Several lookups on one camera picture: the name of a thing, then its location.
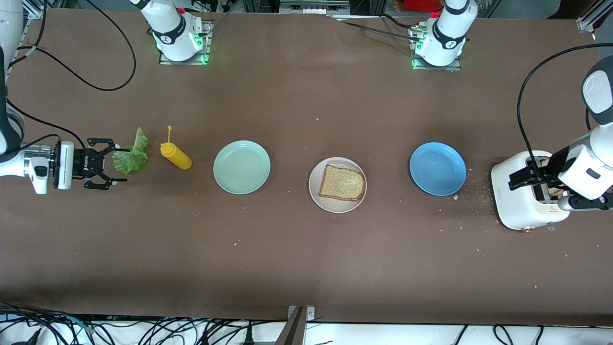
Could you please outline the brown bread slice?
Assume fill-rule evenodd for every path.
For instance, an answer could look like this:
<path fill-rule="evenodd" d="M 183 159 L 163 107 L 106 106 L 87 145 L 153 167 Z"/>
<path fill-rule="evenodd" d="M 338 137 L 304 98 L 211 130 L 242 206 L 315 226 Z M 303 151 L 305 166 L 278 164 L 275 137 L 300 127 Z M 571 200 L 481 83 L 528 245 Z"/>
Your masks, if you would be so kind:
<path fill-rule="evenodd" d="M 545 157 L 544 159 L 541 159 L 541 168 L 544 168 L 545 166 L 547 166 L 549 164 L 549 160 L 550 160 L 550 157 Z M 550 199 L 555 199 L 555 198 L 561 198 L 564 195 L 565 190 L 558 188 L 558 187 L 548 186 L 547 192 L 550 196 Z"/>
<path fill-rule="evenodd" d="M 319 196 L 341 201 L 358 201 L 366 191 L 365 177 L 349 168 L 326 165 Z"/>

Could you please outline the yellow mustard squeeze bottle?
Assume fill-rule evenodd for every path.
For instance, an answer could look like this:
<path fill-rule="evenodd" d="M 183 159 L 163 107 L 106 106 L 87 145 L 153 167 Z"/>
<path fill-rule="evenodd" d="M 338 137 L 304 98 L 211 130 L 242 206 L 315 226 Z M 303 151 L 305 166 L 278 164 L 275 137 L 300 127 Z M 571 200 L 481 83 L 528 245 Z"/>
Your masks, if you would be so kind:
<path fill-rule="evenodd" d="M 188 170 L 192 166 L 192 160 L 171 141 L 171 130 L 172 127 L 167 126 L 167 140 L 160 145 L 160 154 L 181 170 Z"/>

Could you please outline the blue plate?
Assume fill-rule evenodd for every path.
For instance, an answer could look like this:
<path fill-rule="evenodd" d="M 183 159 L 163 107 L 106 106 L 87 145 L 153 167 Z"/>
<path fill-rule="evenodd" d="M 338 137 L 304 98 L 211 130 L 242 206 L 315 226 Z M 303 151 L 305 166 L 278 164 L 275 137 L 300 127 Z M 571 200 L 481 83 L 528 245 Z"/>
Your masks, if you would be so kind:
<path fill-rule="evenodd" d="M 415 185 L 435 196 L 458 192 L 466 182 L 467 171 L 462 155 L 440 142 L 422 144 L 408 161 L 408 172 Z"/>

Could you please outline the light green plate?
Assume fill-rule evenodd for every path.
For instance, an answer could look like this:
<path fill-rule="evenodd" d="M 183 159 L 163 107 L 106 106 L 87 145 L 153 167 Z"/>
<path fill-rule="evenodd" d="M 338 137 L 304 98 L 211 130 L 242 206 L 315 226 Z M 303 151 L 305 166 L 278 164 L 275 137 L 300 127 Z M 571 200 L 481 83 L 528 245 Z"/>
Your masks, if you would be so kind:
<path fill-rule="evenodd" d="M 213 177 L 224 191 L 235 195 L 251 194 L 269 178 L 269 153 L 251 140 L 237 140 L 223 147 L 213 162 Z"/>

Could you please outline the beige plate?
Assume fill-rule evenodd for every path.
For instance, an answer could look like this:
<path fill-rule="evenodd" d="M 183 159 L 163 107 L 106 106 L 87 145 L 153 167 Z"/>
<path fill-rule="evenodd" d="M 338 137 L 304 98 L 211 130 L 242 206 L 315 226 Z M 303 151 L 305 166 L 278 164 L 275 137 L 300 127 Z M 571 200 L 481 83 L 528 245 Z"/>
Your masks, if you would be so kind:
<path fill-rule="evenodd" d="M 331 198 L 329 195 L 323 196 L 320 194 L 325 181 L 326 169 L 329 166 L 340 170 L 351 170 L 360 175 L 362 179 L 362 190 L 358 198 L 338 199 Z M 313 168 L 308 179 L 308 190 L 313 201 L 321 209 L 326 210 L 327 212 L 340 214 L 350 212 L 361 205 L 365 198 L 366 191 L 368 190 L 368 184 L 366 181 L 366 175 L 359 164 L 344 157 L 330 157 L 322 160 Z"/>

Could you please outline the green lettuce leaf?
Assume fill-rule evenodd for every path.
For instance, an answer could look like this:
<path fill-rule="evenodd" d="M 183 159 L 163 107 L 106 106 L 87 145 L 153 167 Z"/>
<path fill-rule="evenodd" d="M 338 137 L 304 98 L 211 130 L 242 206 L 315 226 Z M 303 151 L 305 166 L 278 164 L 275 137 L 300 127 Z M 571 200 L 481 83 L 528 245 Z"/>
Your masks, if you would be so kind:
<path fill-rule="evenodd" d="M 114 168 L 125 175 L 128 175 L 132 171 L 142 169 L 148 161 L 148 144 L 149 139 L 147 135 L 141 127 L 138 127 L 138 129 L 136 129 L 134 143 L 125 146 L 125 151 L 114 151 Z"/>

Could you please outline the white toaster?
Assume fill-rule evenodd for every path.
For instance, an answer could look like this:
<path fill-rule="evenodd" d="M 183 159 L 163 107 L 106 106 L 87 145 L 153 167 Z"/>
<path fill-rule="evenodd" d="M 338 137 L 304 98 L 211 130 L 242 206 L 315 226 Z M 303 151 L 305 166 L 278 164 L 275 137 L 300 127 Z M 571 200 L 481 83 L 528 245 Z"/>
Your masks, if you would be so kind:
<path fill-rule="evenodd" d="M 564 221 L 570 214 L 558 207 L 557 201 L 560 198 L 550 199 L 546 184 L 523 186 L 514 191 L 509 189 L 509 175 L 527 168 L 527 154 L 528 151 L 521 151 L 495 165 L 491 172 L 493 196 L 500 221 L 507 228 L 520 232 L 549 227 Z"/>

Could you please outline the brown table cover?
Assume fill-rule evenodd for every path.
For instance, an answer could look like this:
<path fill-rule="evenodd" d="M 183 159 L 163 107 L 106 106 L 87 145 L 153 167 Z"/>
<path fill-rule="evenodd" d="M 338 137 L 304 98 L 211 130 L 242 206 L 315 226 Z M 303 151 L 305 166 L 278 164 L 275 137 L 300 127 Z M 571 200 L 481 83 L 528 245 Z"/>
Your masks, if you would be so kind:
<path fill-rule="evenodd" d="M 163 66 L 138 12 L 52 9 L 43 52 L 15 65 L 9 99 L 81 138 L 132 144 L 149 160 L 108 191 L 76 181 L 35 194 L 0 178 L 0 301 L 69 313 L 284 319 L 315 305 L 341 322 L 613 325 L 613 210 L 516 233 L 499 221 L 489 173 L 525 149 L 515 107 L 543 59 L 589 44 L 573 21 L 478 20 L 460 71 L 413 70 L 399 38 L 322 15 L 229 14 L 205 66 Z M 160 154 L 171 141 L 192 161 Z M 266 183 L 230 194 L 219 151 L 263 146 Z M 462 155 L 453 195 L 422 191 L 413 151 Z M 361 205 L 313 201 L 324 159 L 359 164 Z"/>

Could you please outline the red box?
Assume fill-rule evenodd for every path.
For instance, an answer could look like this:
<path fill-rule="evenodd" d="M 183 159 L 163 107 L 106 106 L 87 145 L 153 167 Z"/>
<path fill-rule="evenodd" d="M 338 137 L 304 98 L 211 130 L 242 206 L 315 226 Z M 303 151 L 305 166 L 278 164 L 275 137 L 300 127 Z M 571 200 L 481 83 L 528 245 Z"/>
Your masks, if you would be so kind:
<path fill-rule="evenodd" d="M 412 12 L 438 12 L 443 0 L 402 0 L 402 8 Z"/>

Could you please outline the grey metal strut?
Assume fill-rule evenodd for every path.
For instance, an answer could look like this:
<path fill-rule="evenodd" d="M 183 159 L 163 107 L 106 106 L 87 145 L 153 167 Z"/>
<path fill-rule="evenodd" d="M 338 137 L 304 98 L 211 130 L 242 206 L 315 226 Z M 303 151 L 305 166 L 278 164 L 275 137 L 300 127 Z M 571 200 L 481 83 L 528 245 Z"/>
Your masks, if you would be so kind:
<path fill-rule="evenodd" d="M 304 345 L 307 316 L 306 306 L 294 307 L 274 345 Z"/>

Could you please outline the grey metal equipment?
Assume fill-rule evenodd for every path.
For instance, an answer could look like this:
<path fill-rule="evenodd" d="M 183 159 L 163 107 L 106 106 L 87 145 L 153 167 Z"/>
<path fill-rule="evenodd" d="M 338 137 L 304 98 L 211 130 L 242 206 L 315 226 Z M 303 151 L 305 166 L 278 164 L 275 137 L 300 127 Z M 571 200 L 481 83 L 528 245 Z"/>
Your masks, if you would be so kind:
<path fill-rule="evenodd" d="M 350 0 L 279 0 L 280 14 L 350 15 Z"/>

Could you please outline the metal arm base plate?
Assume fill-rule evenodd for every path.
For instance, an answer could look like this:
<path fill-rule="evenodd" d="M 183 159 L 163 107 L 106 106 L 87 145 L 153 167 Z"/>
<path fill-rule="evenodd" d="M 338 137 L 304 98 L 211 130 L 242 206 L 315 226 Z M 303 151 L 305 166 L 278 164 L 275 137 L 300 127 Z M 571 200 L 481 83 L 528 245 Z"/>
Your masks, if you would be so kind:
<path fill-rule="evenodd" d="M 215 22 L 184 14 L 186 28 L 173 41 L 168 35 L 155 34 L 161 65 L 207 65 L 210 57 Z"/>
<path fill-rule="evenodd" d="M 411 42 L 412 68 L 427 70 L 461 70 L 460 54 L 464 37 L 438 38 L 430 20 L 414 24 L 408 29 Z"/>

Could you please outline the silver corner bracket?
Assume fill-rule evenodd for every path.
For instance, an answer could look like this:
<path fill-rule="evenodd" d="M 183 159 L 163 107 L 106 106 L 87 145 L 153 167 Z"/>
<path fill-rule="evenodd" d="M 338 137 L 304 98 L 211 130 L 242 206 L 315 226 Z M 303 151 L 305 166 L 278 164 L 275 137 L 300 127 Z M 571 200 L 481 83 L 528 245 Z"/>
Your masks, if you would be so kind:
<path fill-rule="evenodd" d="M 298 308 L 298 306 L 289 306 L 287 319 L 290 319 L 294 310 Z M 306 305 L 304 306 L 304 314 L 306 314 L 306 321 L 313 322 L 316 318 L 316 308 L 315 305 Z"/>

